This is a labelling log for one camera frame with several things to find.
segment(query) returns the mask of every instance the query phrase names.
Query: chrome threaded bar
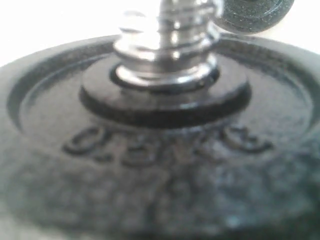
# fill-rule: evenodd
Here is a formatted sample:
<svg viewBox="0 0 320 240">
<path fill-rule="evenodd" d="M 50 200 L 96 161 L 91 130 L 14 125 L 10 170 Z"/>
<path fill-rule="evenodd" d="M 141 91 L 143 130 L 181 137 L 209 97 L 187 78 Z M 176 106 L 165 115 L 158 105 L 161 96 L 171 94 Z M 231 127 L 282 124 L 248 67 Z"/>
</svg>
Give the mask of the chrome threaded bar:
<svg viewBox="0 0 320 240">
<path fill-rule="evenodd" d="M 220 33 L 213 17 L 223 0 L 136 0 L 124 11 L 114 49 L 116 73 L 139 87 L 166 90 L 199 84 L 217 67 L 212 46 Z"/>
</svg>

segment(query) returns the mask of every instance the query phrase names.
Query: cast iron weight plate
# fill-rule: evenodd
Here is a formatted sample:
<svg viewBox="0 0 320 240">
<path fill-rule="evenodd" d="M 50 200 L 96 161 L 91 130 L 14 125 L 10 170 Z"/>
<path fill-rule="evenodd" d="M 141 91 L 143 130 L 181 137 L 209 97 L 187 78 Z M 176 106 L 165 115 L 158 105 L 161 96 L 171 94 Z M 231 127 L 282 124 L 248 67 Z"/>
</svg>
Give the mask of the cast iron weight plate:
<svg viewBox="0 0 320 240">
<path fill-rule="evenodd" d="M 225 0 L 224 14 L 216 24 L 237 34 L 256 34 L 278 24 L 295 0 Z"/>
<path fill-rule="evenodd" d="M 245 74 L 249 103 L 213 123 L 163 130 L 115 123 L 84 101 L 93 70 L 101 79 L 103 66 L 108 81 L 118 63 L 114 39 L 58 46 L 0 70 L 5 211 L 78 239 L 319 239 L 318 55 L 223 34 L 220 74 Z"/>
</svg>

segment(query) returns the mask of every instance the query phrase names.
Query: textured black surface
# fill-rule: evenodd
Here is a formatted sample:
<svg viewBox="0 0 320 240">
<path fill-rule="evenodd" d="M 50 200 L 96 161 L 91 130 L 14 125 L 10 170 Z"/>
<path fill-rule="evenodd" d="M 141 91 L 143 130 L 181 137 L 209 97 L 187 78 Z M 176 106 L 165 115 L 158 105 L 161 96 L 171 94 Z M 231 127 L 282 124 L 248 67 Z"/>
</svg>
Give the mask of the textured black surface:
<svg viewBox="0 0 320 240">
<path fill-rule="evenodd" d="M 255 34 L 275 26 L 295 0 L 225 0 L 224 15 L 216 23 L 238 34 Z"/>
<path fill-rule="evenodd" d="M 79 99 L 85 73 L 112 58 L 113 40 L 0 70 L 6 211 L 108 239 L 319 239 L 318 55 L 224 34 L 218 60 L 247 76 L 248 107 L 206 126 L 147 129 L 97 117 Z"/>
</svg>

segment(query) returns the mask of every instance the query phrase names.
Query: embossed number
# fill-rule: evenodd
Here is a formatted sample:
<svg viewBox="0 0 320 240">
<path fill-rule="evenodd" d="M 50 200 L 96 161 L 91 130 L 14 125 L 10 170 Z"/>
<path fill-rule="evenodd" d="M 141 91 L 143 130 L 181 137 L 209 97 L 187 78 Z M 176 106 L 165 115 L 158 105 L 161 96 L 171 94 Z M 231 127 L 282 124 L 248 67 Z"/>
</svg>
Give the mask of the embossed number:
<svg viewBox="0 0 320 240">
<path fill-rule="evenodd" d="M 112 134 L 102 127 L 89 127 L 66 142 L 63 150 L 74 156 L 86 155 L 103 145 L 111 136 Z"/>
</svg>

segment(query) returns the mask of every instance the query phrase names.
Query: white background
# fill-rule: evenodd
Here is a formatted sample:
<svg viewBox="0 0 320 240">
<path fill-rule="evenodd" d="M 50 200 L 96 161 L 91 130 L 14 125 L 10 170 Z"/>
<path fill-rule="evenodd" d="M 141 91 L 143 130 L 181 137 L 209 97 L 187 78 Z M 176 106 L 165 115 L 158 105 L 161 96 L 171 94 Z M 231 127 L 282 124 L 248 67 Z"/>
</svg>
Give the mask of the white background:
<svg viewBox="0 0 320 240">
<path fill-rule="evenodd" d="M 117 34 L 121 7 L 135 0 L 0 0 L 0 66 L 49 47 Z M 320 54 L 320 1 L 295 0 L 258 34 Z"/>
</svg>

